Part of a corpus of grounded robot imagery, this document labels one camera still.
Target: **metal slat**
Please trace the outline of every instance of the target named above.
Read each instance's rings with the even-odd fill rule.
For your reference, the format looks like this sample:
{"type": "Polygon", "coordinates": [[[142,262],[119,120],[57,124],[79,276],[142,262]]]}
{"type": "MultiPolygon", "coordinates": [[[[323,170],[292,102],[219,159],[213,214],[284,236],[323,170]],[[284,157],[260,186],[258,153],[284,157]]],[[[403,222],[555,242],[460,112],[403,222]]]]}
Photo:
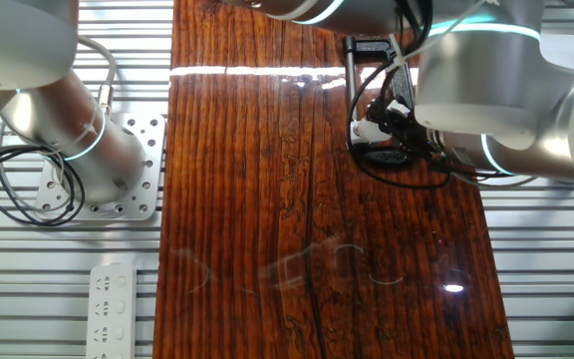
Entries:
{"type": "Polygon", "coordinates": [[[574,321],[511,320],[508,330],[515,341],[574,341],[574,321]]]}
{"type": "MultiPolygon", "coordinates": [[[[154,318],[154,298],[137,299],[137,317],[154,318]]],[[[88,316],[88,298],[73,297],[0,297],[0,316],[32,317],[33,319],[50,317],[88,316]]]]}
{"type": "MultiPolygon", "coordinates": [[[[15,320],[0,319],[0,341],[53,341],[68,344],[85,342],[86,321],[74,320],[15,320]]],[[[137,342],[151,342],[154,333],[153,320],[137,321],[137,342]]]]}
{"type": "Polygon", "coordinates": [[[149,252],[0,252],[0,271],[90,271],[97,265],[133,264],[139,270],[158,269],[158,251],[149,252]]]}
{"type": "MultiPolygon", "coordinates": [[[[138,345],[135,347],[137,358],[151,357],[151,345],[138,345]]],[[[18,358],[77,358],[83,359],[86,355],[85,345],[66,345],[66,344],[6,344],[0,343],[0,358],[18,359],[18,358]]]]}

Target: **wood grain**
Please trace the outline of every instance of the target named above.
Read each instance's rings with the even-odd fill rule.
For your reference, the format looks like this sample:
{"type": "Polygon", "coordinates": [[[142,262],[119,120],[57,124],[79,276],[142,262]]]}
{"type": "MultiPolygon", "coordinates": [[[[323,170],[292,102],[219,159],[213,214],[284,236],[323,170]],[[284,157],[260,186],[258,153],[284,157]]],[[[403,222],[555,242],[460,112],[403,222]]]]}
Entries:
{"type": "Polygon", "coordinates": [[[358,173],[339,37],[177,0],[172,40],[154,358],[512,357],[479,193],[358,173]]]}

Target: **electrical outlet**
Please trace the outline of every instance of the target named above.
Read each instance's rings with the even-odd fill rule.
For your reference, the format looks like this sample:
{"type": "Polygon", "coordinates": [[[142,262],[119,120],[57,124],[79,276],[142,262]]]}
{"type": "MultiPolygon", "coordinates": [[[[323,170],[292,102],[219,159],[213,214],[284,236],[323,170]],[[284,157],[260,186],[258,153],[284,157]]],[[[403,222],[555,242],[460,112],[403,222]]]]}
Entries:
{"type": "Polygon", "coordinates": [[[86,359],[134,359],[137,269],[97,266],[90,273],[86,359]]]}

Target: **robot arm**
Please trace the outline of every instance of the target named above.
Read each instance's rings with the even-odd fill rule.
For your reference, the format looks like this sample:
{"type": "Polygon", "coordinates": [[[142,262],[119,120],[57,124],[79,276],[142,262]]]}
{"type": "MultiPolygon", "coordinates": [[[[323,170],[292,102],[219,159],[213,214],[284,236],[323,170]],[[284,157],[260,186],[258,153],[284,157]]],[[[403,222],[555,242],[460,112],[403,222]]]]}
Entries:
{"type": "MultiPolygon", "coordinates": [[[[399,30],[393,0],[227,2],[345,34],[399,30]]],[[[410,4],[416,12],[418,2],[410,4]]],[[[439,36],[476,2],[433,1],[430,35],[439,36]]],[[[465,165],[574,181],[574,71],[540,53],[543,0],[499,2],[482,5],[423,52],[416,119],[465,165]]]]}

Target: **gray surface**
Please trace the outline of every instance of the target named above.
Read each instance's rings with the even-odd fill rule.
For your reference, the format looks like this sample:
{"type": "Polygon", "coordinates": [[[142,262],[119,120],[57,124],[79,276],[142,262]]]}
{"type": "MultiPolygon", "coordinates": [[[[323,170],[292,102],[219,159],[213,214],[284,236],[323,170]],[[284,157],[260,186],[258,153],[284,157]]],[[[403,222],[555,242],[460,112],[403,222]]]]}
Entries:
{"type": "MultiPolygon", "coordinates": [[[[562,21],[545,28],[574,33],[574,12],[546,17],[562,21]]],[[[171,18],[171,0],[82,2],[82,34],[119,60],[115,111],[166,114],[171,18]]],[[[75,63],[93,92],[106,69],[87,49],[75,63]]],[[[20,193],[36,195],[42,161],[26,156],[9,167],[20,193]]],[[[538,180],[482,194],[515,353],[574,358],[574,186],[538,180]]],[[[159,224],[160,213],[65,233],[21,228],[0,214],[0,359],[82,359],[88,273],[115,260],[140,269],[137,353],[150,356],[159,224]]]]}

